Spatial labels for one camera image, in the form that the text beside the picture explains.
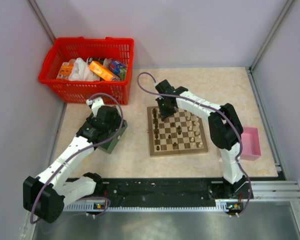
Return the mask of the wooden chess board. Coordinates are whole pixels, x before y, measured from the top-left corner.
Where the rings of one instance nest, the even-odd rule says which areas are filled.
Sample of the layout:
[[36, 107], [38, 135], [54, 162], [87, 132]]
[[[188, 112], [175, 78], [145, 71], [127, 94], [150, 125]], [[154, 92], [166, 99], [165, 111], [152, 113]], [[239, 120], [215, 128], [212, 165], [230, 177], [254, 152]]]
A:
[[209, 151], [203, 121], [178, 108], [162, 119], [157, 106], [147, 107], [148, 146], [151, 157], [206, 154]]

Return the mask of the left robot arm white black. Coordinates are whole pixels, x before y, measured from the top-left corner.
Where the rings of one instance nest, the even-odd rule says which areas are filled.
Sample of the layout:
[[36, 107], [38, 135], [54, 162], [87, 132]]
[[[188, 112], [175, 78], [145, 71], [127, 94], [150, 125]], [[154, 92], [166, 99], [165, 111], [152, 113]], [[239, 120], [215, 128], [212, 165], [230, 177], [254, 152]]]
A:
[[68, 205], [88, 199], [103, 200], [103, 209], [111, 205], [103, 196], [101, 177], [88, 172], [69, 182], [69, 176], [97, 148], [105, 149], [117, 141], [124, 126], [120, 106], [101, 105], [85, 120], [64, 152], [36, 177], [23, 182], [23, 207], [30, 212], [30, 223], [56, 221]]

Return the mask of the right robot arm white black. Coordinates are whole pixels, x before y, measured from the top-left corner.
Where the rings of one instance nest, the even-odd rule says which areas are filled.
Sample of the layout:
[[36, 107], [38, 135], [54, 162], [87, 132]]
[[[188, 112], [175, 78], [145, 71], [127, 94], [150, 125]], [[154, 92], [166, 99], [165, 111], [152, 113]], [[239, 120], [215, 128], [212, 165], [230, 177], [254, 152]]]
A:
[[246, 182], [238, 161], [242, 153], [243, 127], [232, 104], [219, 105], [191, 93], [187, 88], [174, 88], [165, 79], [154, 84], [159, 97], [156, 102], [162, 119], [182, 109], [207, 121], [212, 143], [219, 149], [223, 167], [223, 192], [235, 198]]

